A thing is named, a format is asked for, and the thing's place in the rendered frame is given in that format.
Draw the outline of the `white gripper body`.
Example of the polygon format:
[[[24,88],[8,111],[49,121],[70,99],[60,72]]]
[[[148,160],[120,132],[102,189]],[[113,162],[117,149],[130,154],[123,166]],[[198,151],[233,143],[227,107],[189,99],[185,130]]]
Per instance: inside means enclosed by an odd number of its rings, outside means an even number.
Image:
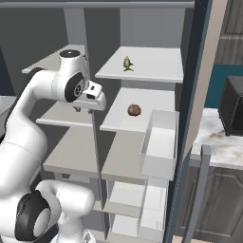
[[[90,110],[104,111],[106,108],[106,98],[103,92],[100,92],[97,96],[90,93],[83,93],[73,103],[73,106]]]

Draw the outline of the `grey freezer shelf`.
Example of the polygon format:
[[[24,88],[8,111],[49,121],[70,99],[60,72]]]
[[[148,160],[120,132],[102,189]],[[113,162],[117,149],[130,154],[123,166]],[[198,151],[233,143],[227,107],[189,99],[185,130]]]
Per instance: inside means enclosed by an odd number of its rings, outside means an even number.
[[[92,127],[70,127],[44,162],[46,171],[98,177]]]
[[[81,108],[77,111],[74,107],[65,103],[55,103],[39,119],[40,124],[59,125],[59,126],[92,126],[92,115],[88,110]]]
[[[67,45],[51,54],[46,56],[40,61],[37,61],[36,63],[25,67],[22,70],[23,74],[28,74],[33,68],[40,67],[44,69],[50,69],[50,70],[58,70],[60,66],[60,56],[59,54],[66,49],[76,49],[79,50],[83,55],[85,55],[85,48],[84,45]]]

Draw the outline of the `green fish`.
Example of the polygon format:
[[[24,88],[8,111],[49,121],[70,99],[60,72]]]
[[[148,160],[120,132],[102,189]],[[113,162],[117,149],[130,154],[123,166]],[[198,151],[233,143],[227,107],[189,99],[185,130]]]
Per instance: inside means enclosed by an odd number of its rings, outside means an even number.
[[[123,67],[124,67],[124,70],[125,70],[125,71],[132,70],[131,65],[132,65],[132,63],[131,63],[129,57],[126,56],[126,57],[124,58],[124,60],[123,60]]]

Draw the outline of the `white fridge shelf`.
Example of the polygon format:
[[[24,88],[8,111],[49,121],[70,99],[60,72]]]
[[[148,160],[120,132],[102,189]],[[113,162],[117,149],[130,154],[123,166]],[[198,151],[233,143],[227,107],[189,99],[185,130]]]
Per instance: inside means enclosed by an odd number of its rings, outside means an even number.
[[[102,179],[143,184],[140,174],[140,147],[143,134],[118,132],[113,140],[102,169]]]
[[[127,109],[130,104],[137,104],[141,109],[141,114],[137,117],[129,116]],[[175,92],[122,87],[100,129],[143,133],[153,109],[174,111]]]
[[[123,60],[128,56],[132,70],[125,71]],[[96,78],[129,81],[182,83],[183,68],[179,48],[119,47]]]

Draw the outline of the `dark blue freezer door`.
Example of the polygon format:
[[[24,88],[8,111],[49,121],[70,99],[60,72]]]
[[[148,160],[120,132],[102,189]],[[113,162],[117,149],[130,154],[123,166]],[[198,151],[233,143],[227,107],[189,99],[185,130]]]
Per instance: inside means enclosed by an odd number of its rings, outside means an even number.
[[[0,141],[5,134],[5,122],[14,100],[15,94],[9,77],[7,65],[0,48]]]

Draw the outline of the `white fridge drawer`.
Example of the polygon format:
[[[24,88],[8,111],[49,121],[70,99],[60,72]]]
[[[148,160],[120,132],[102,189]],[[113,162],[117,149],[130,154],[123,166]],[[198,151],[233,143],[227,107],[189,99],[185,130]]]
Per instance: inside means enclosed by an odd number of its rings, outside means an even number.
[[[106,188],[107,200],[103,209],[107,213],[131,217],[139,215],[145,190],[144,181],[142,183],[130,183],[108,180]]]

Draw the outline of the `grey fridge freezer cabinet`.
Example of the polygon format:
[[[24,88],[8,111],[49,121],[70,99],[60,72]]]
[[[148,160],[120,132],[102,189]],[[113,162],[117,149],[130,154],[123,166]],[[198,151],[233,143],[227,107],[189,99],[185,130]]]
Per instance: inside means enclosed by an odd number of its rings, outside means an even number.
[[[42,99],[35,103],[29,119],[35,122],[47,137],[47,152],[30,189],[43,180],[54,179],[84,186],[95,197],[92,211],[83,217],[83,223],[100,243],[112,239],[114,243],[156,243],[138,238],[138,218],[107,213],[103,208],[107,200],[106,179],[102,169],[113,140],[118,132],[100,129],[120,89],[138,88],[175,92],[175,110],[178,112],[178,91],[182,83],[129,81],[96,78],[95,74],[119,47],[179,48],[182,54],[182,32],[186,17],[194,3],[187,2],[0,2],[0,44],[7,56],[18,60],[20,66],[10,72],[11,78],[25,76],[21,86],[28,84],[28,74],[22,70],[49,54],[67,46],[84,45],[87,78],[95,85],[93,95],[103,92],[106,98],[104,111],[93,110],[92,128],[96,149],[98,177],[89,178],[46,171],[44,162],[70,127],[40,124],[41,118],[55,103]],[[34,243],[47,243],[58,233],[51,227]]]

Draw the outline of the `dark blue fridge door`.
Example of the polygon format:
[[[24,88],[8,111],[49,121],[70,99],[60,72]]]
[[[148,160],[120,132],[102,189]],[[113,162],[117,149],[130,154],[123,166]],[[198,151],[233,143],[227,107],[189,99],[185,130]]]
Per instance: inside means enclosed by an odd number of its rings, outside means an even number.
[[[170,183],[163,243],[172,243],[191,151],[197,137],[228,0],[195,0],[179,104],[178,158]]]

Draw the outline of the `brown round food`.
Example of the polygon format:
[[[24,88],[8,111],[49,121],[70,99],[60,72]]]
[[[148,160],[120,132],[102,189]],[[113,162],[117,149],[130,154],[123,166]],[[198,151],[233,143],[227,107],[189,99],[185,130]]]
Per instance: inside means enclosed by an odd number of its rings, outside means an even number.
[[[129,116],[137,117],[141,114],[141,108],[138,104],[130,104],[127,108],[127,113]]]

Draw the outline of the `large white door bin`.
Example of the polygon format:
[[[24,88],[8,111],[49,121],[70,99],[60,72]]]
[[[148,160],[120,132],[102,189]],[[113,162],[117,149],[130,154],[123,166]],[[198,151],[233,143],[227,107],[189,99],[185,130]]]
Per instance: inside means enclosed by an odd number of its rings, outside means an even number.
[[[140,149],[143,176],[172,180],[178,153],[178,112],[153,110]]]

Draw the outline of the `small white door bin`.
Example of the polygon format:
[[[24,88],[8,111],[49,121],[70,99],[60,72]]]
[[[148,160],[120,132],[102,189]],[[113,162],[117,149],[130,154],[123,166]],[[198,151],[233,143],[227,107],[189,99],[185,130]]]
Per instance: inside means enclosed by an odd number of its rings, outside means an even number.
[[[140,214],[138,238],[162,243],[165,229],[168,181],[161,178],[146,180]]]

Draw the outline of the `black microwave oven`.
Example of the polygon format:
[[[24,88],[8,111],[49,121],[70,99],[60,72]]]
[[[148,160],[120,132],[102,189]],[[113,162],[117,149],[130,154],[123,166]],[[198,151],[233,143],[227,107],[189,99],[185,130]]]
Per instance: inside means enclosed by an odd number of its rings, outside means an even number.
[[[243,137],[243,76],[226,78],[218,115],[226,136]]]

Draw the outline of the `dark wood base cupboard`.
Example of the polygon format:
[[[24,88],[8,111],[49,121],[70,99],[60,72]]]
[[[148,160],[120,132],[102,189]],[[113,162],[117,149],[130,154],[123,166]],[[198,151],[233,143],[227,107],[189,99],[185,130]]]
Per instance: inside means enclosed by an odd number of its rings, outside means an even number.
[[[243,243],[243,171],[211,167],[193,238]]]

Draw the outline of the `dark wood wall cupboard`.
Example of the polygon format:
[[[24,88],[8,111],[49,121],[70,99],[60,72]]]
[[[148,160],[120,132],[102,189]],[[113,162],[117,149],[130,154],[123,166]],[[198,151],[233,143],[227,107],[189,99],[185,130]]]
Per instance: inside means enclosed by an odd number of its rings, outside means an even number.
[[[215,63],[243,65],[243,0],[228,0]]]

